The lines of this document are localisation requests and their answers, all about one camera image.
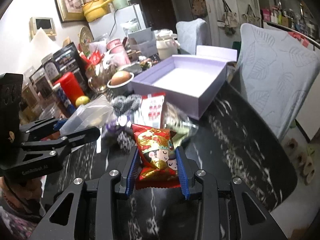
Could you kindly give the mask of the red cartoon snack packet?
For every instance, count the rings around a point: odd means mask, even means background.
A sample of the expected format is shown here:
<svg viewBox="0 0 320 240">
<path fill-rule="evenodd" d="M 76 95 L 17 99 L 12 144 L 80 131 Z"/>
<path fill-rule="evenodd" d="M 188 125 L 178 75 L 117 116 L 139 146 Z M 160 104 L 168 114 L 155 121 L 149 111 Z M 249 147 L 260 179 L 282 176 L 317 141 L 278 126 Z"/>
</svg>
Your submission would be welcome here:
<svg viewBox="0 0 320 240">
<path fill-rule="evenodd" d="M 136 179 L 136 189 L 180 187 L 178 164 L 172 138 L 176 132 L 132 124 L 132 130 L 143 163 Z"/>
</svg>

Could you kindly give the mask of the purple silver snack pouch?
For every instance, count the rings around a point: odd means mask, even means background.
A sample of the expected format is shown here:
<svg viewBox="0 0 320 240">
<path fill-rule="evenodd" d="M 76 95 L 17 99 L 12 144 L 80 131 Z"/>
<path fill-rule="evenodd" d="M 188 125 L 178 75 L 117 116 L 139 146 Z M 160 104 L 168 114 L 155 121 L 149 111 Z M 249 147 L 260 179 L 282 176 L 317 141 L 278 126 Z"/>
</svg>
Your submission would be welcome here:
<svg viewBox="0 0 320 240">
<path fill-rule="evenodd" d="M 120 116 L 117 120 L 112 120 L 111 122 L 103 126 L 101 137 L 104 138 L 117 138 L 120 133 L 125 132 L 129 136 L 133 135 L 131 129 L 131 121 L 127 116 Z"/>
</svg>

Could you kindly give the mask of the red white snack bag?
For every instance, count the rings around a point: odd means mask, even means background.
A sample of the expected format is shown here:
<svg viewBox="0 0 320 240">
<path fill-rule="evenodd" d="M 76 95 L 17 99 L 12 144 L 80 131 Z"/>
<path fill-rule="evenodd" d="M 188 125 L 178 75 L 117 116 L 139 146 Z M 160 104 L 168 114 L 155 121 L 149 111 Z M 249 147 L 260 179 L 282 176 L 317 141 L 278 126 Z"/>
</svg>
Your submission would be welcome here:
<svg viewBox="0 0 320 240">
<path fill-rule="evenodd" d="M 161 128 L 164 102 L 164 92 L 142 96 L 140 105 L 141 124 L 153 128 Z"/>
</svg>

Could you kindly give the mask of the black white checkered scrunchie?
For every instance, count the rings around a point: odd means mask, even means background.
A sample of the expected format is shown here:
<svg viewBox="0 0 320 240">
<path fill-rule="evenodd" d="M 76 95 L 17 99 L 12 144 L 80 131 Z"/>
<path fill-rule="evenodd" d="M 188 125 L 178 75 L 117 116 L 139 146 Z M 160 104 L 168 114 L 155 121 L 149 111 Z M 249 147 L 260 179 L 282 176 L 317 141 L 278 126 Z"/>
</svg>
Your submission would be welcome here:
<svg viewBox="0 0 320 240">
<path fill-rule="evenodd" d="M 117 137 L 117 142 L 120 146 L 120 149 L 125 153 L 129 153 L 131 148 L 136 146 L 136 141 L 131 130 L 124 130 L 120 132 Z"/>
</svg>

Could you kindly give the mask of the blue white tube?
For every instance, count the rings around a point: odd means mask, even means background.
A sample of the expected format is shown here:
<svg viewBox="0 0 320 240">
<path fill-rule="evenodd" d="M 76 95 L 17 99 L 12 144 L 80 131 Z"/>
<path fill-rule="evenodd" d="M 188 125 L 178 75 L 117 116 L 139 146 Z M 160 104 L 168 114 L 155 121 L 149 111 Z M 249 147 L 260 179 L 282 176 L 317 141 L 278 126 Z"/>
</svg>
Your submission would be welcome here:
<svg viewBox="0 0 320 240">
<path fill-rule="evenodd" d="M 67 95 L 65 94 L 65 92 L 64 92 L 63 88 L 61 87 L 60 83 L 57 83 L 53 87 L 53 91 L 55 92 L 57 97 L 60 99 L 60 101 L 62 102 L 64 107 L 66 108 L 68 114 L 72 115 L 76 111 L 76 109 L 73 106 L 73 104 L 71 103 L 71 101 L 69 100 L 69 98 L 67 97 Z"/>
</svg>

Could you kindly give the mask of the clear plastic bag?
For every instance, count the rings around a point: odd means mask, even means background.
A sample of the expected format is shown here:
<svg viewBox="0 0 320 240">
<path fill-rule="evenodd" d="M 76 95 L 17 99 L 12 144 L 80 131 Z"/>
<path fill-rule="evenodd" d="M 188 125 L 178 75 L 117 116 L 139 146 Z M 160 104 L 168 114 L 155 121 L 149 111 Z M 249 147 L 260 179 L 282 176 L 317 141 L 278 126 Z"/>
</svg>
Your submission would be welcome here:
<svg viewBox="0 0 320 240">
<path fill-rule="evenodd" d="M 88 104 L 79 106 L 60 128 L 60 134 L 67 135 L 93 126 L 101 128 L 115 118 L 114 108 L 108 102 L 106 96 L 101 95 Z"/>
</svg>

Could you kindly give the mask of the yellow lemon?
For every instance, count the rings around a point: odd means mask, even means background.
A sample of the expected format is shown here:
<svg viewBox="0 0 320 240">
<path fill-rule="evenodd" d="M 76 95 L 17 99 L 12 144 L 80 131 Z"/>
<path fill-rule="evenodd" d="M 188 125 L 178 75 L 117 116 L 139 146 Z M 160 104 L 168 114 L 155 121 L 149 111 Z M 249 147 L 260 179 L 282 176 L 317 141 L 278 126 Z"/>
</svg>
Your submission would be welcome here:
<svg viewBox="0 0 320 240">
<path fill-rule="evenodd" d="M 78 108 L 79 106 L 81 105 L 86 105 L 90 102 L 90 98 L 87 97 L 87 96 L 80 96 L 76 99 L 75 101 L 75 105 L 76 105 L 76 108 Z"/>
</svg>

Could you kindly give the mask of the red cylinder can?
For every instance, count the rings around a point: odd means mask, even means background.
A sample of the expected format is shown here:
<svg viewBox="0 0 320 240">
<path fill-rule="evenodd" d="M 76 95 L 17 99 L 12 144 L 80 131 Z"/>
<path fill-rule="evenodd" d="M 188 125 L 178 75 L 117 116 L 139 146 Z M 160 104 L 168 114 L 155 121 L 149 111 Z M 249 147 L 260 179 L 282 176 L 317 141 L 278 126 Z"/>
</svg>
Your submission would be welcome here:
<svg viewBox="0 0 320 240">
<path fill-rule="evenodd" d="M 53 83 L 53 85 L 57 85 L 60 83 L 62 89 L 64 90 L 65 94 L 73 104 L 75 108 L 77 108 L 76 100 L 84 96 L 84 92 L 82 91 L 76 77 L 72 72 L 67 72 L 61 78 Z"/>
</svg>

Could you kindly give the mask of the glass jar dark lid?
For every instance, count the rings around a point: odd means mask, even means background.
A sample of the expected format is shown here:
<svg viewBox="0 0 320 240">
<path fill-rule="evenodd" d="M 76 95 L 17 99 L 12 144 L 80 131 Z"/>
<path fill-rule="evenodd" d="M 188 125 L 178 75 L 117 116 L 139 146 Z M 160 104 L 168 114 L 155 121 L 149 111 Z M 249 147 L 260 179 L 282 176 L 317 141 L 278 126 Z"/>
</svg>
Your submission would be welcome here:
<svg viewBox="0 0 320 240">
<path fill-rule="evenodd" d="M 61 77 L 61 73 L 55 64 L 53 54 L 48 54 L 45 56 L 41 60 L 41 63 L 52 83 L 56 82 Z"/>
</svg>

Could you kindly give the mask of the grey checkered fabric scrunchie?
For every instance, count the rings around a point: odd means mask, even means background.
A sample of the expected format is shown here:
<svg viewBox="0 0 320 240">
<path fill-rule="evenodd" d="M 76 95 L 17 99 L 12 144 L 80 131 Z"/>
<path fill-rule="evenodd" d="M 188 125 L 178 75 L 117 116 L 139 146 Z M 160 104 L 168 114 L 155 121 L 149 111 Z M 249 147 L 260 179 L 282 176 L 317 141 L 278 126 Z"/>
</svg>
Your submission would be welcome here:
<svg viewBox="0 0 320 240">
<path fill-rule="evenodd" d="M 142 103 L 142 97 L 137 94 L 129 96 L 117 96 L 111 101 L 114 114 L 119 117 L 122 115 L 130 115 L 139 110 Z"/>
</svg>

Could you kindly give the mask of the black coffee bag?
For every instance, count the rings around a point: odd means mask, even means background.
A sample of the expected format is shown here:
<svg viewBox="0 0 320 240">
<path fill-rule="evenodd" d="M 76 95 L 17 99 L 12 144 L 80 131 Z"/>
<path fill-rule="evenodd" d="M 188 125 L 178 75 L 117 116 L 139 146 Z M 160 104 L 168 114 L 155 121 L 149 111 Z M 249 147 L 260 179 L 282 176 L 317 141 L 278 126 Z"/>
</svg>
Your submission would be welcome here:
<svg viewBox="0 0 320 240">
<path fill-rule="evenodd" d="M 53 58 L 59 73 L 64 75 L 78 70 L 82 78 L 87 81 L 84 62 L 73 42 L 54 53 Z"/>
</svg>

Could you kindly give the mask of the bowl with brown egg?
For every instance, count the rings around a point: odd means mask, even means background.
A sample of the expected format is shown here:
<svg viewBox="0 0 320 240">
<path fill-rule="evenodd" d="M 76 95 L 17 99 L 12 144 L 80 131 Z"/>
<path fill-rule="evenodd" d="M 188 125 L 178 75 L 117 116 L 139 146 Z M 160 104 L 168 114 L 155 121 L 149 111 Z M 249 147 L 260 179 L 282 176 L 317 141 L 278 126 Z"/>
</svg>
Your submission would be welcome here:
<svg viewBox="0 0 320 240">
<path fill-rule="evenodd" d="M 134 77 L 132 72 L 124 70 L 118 71 L 108 81 L 107 87 L 115 96 L 128 96 L 133 93 L 131 81 Z"/>
</svg>

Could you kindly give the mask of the pink cup stack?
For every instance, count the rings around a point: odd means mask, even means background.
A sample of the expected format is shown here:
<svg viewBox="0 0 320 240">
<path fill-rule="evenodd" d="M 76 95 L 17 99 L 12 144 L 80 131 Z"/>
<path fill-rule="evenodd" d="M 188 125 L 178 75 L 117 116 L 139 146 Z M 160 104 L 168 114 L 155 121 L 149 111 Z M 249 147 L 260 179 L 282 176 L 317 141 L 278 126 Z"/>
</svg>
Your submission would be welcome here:
<svg viewBox="0 0 320 240">
<path fill-rule="evenodd" d="M 106 44 L 107 52 L 112 55 L 115 63 L 120 66 L 131 64 L 131 61 L 126 53 L 125 47 L 119 38 L 113 39 Z"/>
</svg>

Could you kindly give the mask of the woven round fan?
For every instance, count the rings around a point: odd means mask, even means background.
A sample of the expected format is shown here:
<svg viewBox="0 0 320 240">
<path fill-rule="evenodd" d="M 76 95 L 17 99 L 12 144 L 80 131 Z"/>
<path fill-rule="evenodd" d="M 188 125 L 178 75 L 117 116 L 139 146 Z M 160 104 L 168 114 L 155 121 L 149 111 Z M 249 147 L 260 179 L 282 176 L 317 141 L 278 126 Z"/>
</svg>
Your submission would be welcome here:
<svg viewBox="0 0 320 240">
<path fill-rule="evenodd" d="M 94 38 L 89 27 L 83 26 L 79 33 L 79 44 L 83 52 L 89 50 L 89 44 L 92 43 L 93 40 Z"/>
</svg>

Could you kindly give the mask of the lavender open gift box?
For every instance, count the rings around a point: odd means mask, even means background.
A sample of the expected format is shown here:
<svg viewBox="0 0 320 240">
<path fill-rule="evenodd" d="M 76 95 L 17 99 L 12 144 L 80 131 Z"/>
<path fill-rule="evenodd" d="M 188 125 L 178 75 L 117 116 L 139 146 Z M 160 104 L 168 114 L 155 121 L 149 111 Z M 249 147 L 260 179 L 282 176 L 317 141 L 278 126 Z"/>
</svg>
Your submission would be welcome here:
<svg viewBox="0 0 320 240">
<path fill-rule="evenodd" d="M 167 102 L 199 120 L 227 79 L 235 49 L 197 46 L 195 55 L 173 55 L 132 80 L 136 94 L 165 93 Z"/>
</svg>

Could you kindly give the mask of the grey storage box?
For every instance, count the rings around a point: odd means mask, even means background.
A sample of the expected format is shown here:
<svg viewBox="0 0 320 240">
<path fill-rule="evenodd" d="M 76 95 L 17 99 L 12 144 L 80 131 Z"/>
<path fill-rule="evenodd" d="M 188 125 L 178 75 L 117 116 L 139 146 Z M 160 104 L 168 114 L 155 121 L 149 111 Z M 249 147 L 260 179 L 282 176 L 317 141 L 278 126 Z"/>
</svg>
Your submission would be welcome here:
<svg viewBox="0 0 320 240">
<path fill-rule="evenodd" d="M 151 28 L 146 28 L 128 35 L 132 50 L 140 51 L 143 56 L 151 57 L 158 53 L 156 37 Z"/>
</svg>

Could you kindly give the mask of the gold framed picture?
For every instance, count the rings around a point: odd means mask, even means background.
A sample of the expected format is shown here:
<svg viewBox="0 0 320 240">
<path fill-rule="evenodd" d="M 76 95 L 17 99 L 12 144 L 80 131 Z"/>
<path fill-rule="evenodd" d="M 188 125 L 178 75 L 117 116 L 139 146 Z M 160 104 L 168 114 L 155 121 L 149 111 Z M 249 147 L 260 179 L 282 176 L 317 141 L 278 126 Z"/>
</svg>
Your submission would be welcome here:
<svg viewBox="0 0 320 240">
<path fill-rule="evenodd" d="M 55 0 L 61 23 L 84 21 L 83 0 Z"/>
</svg>

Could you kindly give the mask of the white mini fridge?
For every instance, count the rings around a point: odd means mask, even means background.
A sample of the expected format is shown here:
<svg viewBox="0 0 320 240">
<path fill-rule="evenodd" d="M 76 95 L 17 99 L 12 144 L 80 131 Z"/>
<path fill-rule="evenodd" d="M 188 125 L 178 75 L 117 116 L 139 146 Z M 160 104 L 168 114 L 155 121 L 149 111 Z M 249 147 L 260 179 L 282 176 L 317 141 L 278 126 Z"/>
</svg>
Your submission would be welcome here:
<svg viewBox="0 0 320 240">
<path fill-rule="evenodd" d="M 129 33 L 143 30 L 146 24 L 140 5 L 134 4 L 89 23 L 89 28 L 95 40 L 104 35 L 112 40 L 123 39 Z"/>
</svg>

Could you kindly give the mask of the yellow enamel pot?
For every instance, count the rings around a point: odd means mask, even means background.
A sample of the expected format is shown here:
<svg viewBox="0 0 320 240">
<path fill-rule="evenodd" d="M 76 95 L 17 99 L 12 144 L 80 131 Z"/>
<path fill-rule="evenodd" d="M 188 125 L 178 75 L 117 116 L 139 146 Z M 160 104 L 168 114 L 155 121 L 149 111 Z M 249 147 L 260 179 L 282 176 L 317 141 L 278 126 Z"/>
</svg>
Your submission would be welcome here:
<svg viewBox="0 0 320 240">
<path fill-rule="evenodd" d="M 114 0 L 92 0 L 83 5 L 84 17 L 88 23 L 93 22 L 108 13 L 107 5 Z"/>
</svg>

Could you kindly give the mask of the cream pig-shaped kettle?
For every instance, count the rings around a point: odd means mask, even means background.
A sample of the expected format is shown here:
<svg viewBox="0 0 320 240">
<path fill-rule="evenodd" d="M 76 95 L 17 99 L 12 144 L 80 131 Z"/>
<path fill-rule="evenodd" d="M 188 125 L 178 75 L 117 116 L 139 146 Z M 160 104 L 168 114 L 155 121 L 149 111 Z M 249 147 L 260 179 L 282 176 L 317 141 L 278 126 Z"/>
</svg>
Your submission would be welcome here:
<svg viewBox="0 0 320 240">
<path fill-rule="evenodd" d="M 180 43 L 177 40 L 177 34 L 169 29 L 156 30 L 154 33 L 158 55 L 161 60 L 178 54 Z"/>
</svg>

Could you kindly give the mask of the near light blue chair cover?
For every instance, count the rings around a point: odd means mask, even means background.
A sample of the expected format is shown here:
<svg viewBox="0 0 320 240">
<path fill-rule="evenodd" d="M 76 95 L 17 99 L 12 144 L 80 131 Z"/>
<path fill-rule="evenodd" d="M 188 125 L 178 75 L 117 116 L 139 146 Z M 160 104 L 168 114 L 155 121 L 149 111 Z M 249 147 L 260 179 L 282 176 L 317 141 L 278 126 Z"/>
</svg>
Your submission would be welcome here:
<svg viewBox="0 0 320 240">
<path fill-rule="evenodd" d="M 283 140 L 319 74 L 319 53 L 282 30 L 244 23 L 240 34 L 234 85 Z"/>
</svg>

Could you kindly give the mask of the light blue chair cover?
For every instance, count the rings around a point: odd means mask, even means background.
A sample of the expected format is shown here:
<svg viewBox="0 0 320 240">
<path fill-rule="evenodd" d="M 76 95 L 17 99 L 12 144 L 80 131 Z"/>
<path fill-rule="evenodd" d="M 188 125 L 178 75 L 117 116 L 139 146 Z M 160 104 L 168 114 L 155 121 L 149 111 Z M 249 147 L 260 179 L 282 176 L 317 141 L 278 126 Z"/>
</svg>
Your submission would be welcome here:
<svg viewBox="0 0 320 240">
<path fill-rule="evenodd" d="M 208 24 L 201 18 L 189 22 L 177 22 L 176 30 L 181 49 L 191 55 L 196 54 L 197 46 L 208 43 Z"/>
<path fill-rule="evenodd" d="M 282 30 L 244 23 L 240 34 L 234 85 L 283 140 L 319 74 L 319 53 Z"/>
</svg>

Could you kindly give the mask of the far light blue chair cover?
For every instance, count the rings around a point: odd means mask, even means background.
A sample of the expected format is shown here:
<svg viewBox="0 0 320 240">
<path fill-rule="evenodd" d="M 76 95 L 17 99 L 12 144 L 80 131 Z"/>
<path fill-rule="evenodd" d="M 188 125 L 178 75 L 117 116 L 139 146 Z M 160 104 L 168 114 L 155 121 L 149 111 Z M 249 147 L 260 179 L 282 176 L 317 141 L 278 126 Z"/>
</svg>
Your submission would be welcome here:
<svg viewBox="0 0 320 240">
<path fill-rule="evenodd" d="M 201 18 L 189 22 L 177 22 L 176 30 L 181 49 L 191 55 L 196 54 L 197 46 L 208 43 L 208 24 Z"/>
</svg>

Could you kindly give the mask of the hanging tote bag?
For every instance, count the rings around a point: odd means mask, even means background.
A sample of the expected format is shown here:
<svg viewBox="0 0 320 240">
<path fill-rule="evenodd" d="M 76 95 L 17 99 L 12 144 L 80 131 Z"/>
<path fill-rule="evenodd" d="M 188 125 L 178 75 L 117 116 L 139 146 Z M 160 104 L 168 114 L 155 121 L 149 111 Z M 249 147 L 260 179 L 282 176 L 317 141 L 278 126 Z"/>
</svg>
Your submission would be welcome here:
<svg viewBox="0 0 320 240">
<path fill-rule="evenodd" d="M 231 11 L 225 0 L 222 0 L 222 2 L 224 12 L 221 20 L 217 21 L 217 25 L 224 29 L 227 36 L 231 36 L 236 33 L 236 28 L 239 26 L 238 16 L 236 12 Z"/>
</svg>

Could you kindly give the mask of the wall intercom panel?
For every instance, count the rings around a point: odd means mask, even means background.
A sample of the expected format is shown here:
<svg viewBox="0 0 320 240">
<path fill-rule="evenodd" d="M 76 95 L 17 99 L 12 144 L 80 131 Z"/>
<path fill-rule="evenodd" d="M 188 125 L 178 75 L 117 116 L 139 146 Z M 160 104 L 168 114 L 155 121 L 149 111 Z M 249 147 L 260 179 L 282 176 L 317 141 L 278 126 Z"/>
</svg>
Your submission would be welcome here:
<svg viewBox="0 0 320 240">
<path fill-rule="evenodd" d="M 31 17 L 29 20 L 29 32 L 31 40 L 39 29 L 42 29 L 48 36 L 56 36 L 53 18 Z"/>
</svg>

